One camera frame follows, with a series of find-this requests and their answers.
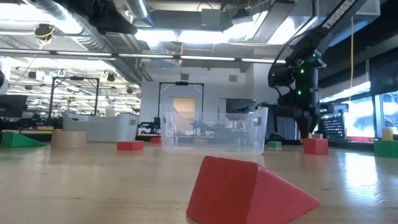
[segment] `table surface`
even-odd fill
[[[204,156],[152,144],[0,149],[1,223],[194,223],[185,211]],[[291,223],[398,223],[398,159],[338,149],[310,156],[293,146],[216,156],[265,165],[322,202]]]

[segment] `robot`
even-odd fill
[[[343,0],[331,14],[316,28],[290,39],[272,64],[268,74],[268,85],[278,93],[277,116],[293,118],[300,130],[301,138],[307,138],[320,120],[318,99],[318,69],[325,68],[321,60],[333,36],[345,22],[355,15],[366,0]],[[285,65],[276,61],[293,41],[293,52],[285,59]],[[279,87],[286,86],[290,91],[280,94]]]

